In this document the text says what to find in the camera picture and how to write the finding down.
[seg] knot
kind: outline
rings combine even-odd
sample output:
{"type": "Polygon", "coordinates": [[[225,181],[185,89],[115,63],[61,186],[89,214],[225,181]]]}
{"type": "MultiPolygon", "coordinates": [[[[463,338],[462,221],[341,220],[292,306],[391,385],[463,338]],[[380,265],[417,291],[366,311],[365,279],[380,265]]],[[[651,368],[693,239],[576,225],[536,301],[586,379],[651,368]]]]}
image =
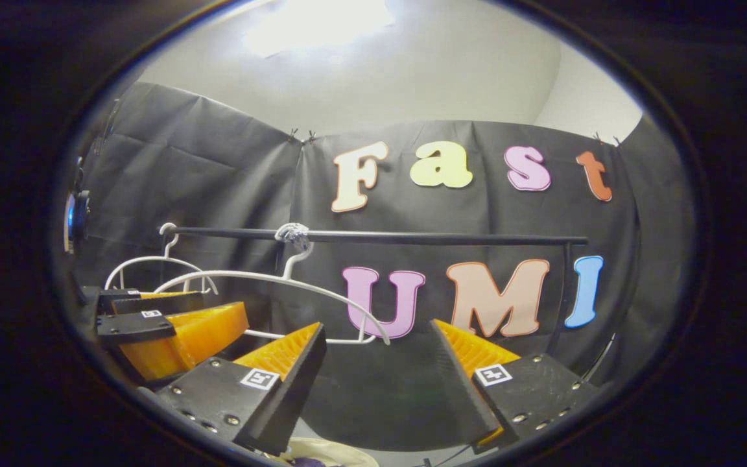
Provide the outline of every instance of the knot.
{"type": "Polygon", "coordinates": [[[279,242],[293,243],[301,251],[308,251],[311,247],[311,242],[307,239],[307,231],[309,229],[302,224],[296,224],[296,222],[289,222],[284,224],[276,230],[276,240],[279,242]]]}

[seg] white wall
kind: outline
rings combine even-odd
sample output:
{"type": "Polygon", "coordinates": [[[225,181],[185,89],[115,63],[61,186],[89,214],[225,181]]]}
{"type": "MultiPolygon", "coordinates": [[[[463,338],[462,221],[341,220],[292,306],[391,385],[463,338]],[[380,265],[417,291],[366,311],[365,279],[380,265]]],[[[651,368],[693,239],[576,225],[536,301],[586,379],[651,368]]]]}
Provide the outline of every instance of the white wall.
{"type": "MultiPolygon", "coordinates": [[[[623,139],[641,115],[583,56],[492,3],[386,0],[394,24],[349,45],[258,56],[244,36],[282,6],[259,3],[198,27],[140,80],[205,95],[284,131],[299,128],[300,137],[474,119],[623,139]]],[[[303,24],[297,34],[308,30],[303,24]]]]}

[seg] white clothes hanger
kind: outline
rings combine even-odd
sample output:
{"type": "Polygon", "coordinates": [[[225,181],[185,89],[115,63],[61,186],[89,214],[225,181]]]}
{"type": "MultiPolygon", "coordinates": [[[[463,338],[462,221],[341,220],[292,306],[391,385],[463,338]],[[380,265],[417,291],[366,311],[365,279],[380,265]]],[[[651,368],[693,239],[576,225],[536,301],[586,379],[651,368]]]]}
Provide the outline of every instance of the white clothes hanger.
{"type": "MultiPolygon", "coordinates": [[[[177,227],[177,225],[172,224],[172,222],[166,222],[166,224],[163,224],[163,225],[160,226],[160,234],[163,235],[163,232],[165,232],[166,228],[169,228],[169,227],[174,228],[174,227],[177,227]]],[[[106,286],[104,286],[103,289],[108,290],[109,287],[112,286],[112,281],[113,281],[113,279],[115,278],[115,276],[118,273],[119,273],[119,287],[121,289],[125,289],[125,277],[124,277],[124,274],[123,274],[123,269],[125,269],[127,266],[130,266],[131,264],[134,264],[134,263],[145,263],[147,261],[165,261],[167,263],[181,264],[183,266],[186,266],[187,268],[195,269],[195,271],[198,271],[198,272],[204,271],[204,269],[198,268],[198,266],[195,266],[195,264],[188,263],[188,262],[186,262],[184,260],[181,260],[181,259],[178,259],[178,258],[175,258],[175,257],[169,257],[169,249],[171,249],[172,247],[174,247],[174,245],[177,245],[179,237],[180,236],[176,233],[175,236],[174,236],[174,239],[171,242],[166,243],[166,247],[163,249],[163,256],[141,256],[141,257],[136,257],[136,258],[130,259],[130,260],[122,263],[119,266],[116,266],[115,270],[113,270],[112,273],[109,274],[109,278],[106,279],[106,286]]],[[[184,292],[189,292],[189,283],[190,283],[190,281],[191,281],[191,279],[187,279],[184,282],[184,292]]],[[[203,293],[208,293],[210,291],[210,289],[205,289],[204,288],[206,286],[206,281],[207,281],[207,278],[201,278],[201,290],[202,290],[203,293]]],[[[211,279],[209,279],[209,286],[211,287],[211,292],[213,292],[213,293],[215,293],[215,295],[217,295],[217,287],[215,286],[215,283],[213,283],[213,280],[211,280],[211,279]]]]}
{"type": "MultiPolygon", "coordinates": [[[[370,319],[371,322],[373,322],[373,325],[376,326],[377,330],[379,330],[379,332],[382,333],[382,340],[383,342],[385,342],[385,345],[390,345],[391,340],[388,338],[388,334],[385,332],[385,329],[383,329],[382,324],[372,314],[370,314],[368,310],[365,310],[365,308],[362,307],[362,305],[356,304],[356,302],[353,302],[350,299],[345,298],[344,296],[338,295],[338,293],[333,293],[333,292],[330,292],[330,290],[323,289],[322,287],[317,287],[317,286],[314,286],[308,283],[302,283],[302,281],[296,281],[291,278],[291,276],[293,275],[293,266],[295,266],[296,263],[303,261],[313,252],[313,245],[312,243],[309,242],[309,240],[307,240],[306,232],[307,232],[307,228],[304,225],[295,224],[294,222],[291,222],[290,224],[284,224],[281,226],[281,228],[279,228],[278,231],[276,231],[276,240],[278,240],[279,242],[293,243],[299,249],[302,250],[302,252],[294,256],[291,256],[290,259],[287,260],[287,264],[285,264],[284,266],[284,273],[281,276],[273,276],[270,274],[261,274],[260,272],[247,272],[247,271],[190,272],[190,273],[184,274],[183,276],[167,281],[167,283],[164,283],[160,287],[157,287],[157,289],[154,290],[154,293],[163,292],[164,290],[169,289],[169,287],[174,287],[178,285],[182,281],[190,281],[192,279],[197,279],[197,278],[246,278],[246,279],[257,279],[260,281],[271,281],[272,283],[287,284],[291,287],[298,287],[299,289],[305,289],[311,292],[320,293],[321,295],[329,296],[332,299],[343,302],[343,304],[348,304],[351,307],[356,308],[356,310],[362,311],[362,326],[359,328],[359,337],[357,337],[356,339],[326,339],[327,343],[329,344],[368,344],[370,342],[373,342],[373,340],[376,339],[376,336],[371,335],[367,339],[364,337],[365,324],[368,321],[368,319],[370,319]]],[[[270,339],[281,339],[282,337],[284,337],[284,335],[282,334],[272,334],[270,332],[252,331],[250,329],[247,329],[246,331],[244,331],[244,334],[249,334],[250,336],[257,336],[257,337],[267,337],[270,339]]]]}

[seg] foam letter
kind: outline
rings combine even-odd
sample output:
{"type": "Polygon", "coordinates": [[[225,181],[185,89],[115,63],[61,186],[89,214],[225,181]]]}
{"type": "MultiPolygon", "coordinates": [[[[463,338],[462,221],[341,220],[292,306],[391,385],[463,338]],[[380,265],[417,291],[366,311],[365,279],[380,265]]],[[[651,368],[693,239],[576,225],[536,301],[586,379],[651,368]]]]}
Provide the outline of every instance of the foam letter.
{"type": "Polygon", "coordinates": [[[411,180],[419,186],[462,188],[474,177],[466,168],[466,150],[451,141],[434,141],[417,149],[420,158],[411,167],[411,180]]]}
{"type": "Polygon", "coordinates": [[[358,150],[339,154],[333,160],[333,163],[338,166],[338,186],[336,199],[330,208],[335,213],[357,210],[368,203],[368,196],[359,192],[359,182],[364,182],[367,189],[374,188],[376,185],[376,162],[368,159],[359,167],[359,160],[368,156],[384,160],[388,157],[388,146],[380,141],[358,150]]]}
{"type": "Polygon", "coordinates": [[[486,264],[450,266],[445,275],[456,285],[451,325],[475,334],[471,328],[471,314],[474,313],[483,336],[490,337],[500,328],[506,314],[510,314],[509,321],[501,329],[502,336],[523,336],[537,331],[540,289],[548,272],[549,262],[546,260],[523,261],[500,293],[486,264]]]}
{"type": "Polygon", "coordinates": [[[595,159],[593,153],[587,151],[575,158],[575,162],[584,166],[589,189],[596,198],[601,199],[601,201],[610,201],[610,199],[613,199],[613,190],[604,186],[604,180],[601,178],[601,174],[605,174],[607,169],[604,168],[603,163],[595,159]]]}
{"type": "MultiPolygon", "coordinates": [[[[348,283],[348,299],[371,311],[371,291],[376,281],[379,281],[379,273],[368,268],[346,268],[342,277],[348,283]]],[[[405,336],[414,326],[414,316],[417,311],[417,289],[425,283],[425,276],[413,271],[394,271],[388,276],[388,280],[397,286],[397,308],[394,321],[380,322],[386,334],[391,339],[405,336]]],[[[361,311],[348,305],[348,316],[350,322],[359,329],[362,328],[361,311]]],[[[365,332],[376,337],[382,337],[379,329],[370,320],[365,322],[365,332]]]]}
{"type": "Polygon", "coordinates": [[[579,328],[595,318],[593,304],[595,291],[599,288],[599,271],[604,266],[600,256],[580,257],[575,261],[575,272],[578,273],[578,292],[575,295],[573,312],[563,322],[567,328],[579,328]]]}
{"type": "Polygon", "coordinates": [[[552,178],[549,172],[540,165],[543,156],[533,147],[512,146],[504,154],[506,165],[509,165],[509,181],[521,191],[543,191],[549,188],[552,178]]]}

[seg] hanger hook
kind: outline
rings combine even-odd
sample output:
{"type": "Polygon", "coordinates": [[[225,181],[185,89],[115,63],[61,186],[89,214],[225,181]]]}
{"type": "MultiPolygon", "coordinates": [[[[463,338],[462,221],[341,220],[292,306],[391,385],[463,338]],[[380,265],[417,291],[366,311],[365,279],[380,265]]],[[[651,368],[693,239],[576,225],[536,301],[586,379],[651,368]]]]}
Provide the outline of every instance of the hanger hook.
{"type": "Polygon", "coordinates": [[[296,224],[296,222],[288,222],[276,230],[276,240],[284,243],[293,243],[302,252],[291,256],[287,260],[287,264],[284,266],[284,275],[281,277],[284,279],[290,279],[293,275],[294,264],[303,261],[311,252],[313,252],[313,245],[307,239],[307,231],[309,229],[302,224],[296,224]]]}
{"type": "MultiPolygon", "coordinates": [[[[166,231],[167,228],[177,228],[178,226],[175,224],[172,224],[172,222],[166,222],[166,224],[163,224],[160,226],[160,234],[163,235],[163,232],[166,231]]],[[[177,233],[174,235],[174,240],[172,240],[169,243],[166,243],[166,248],[163,249],[163,257],[169,257],[169,250],[177,245],[178,239],[180,235],[177,233]]]]}

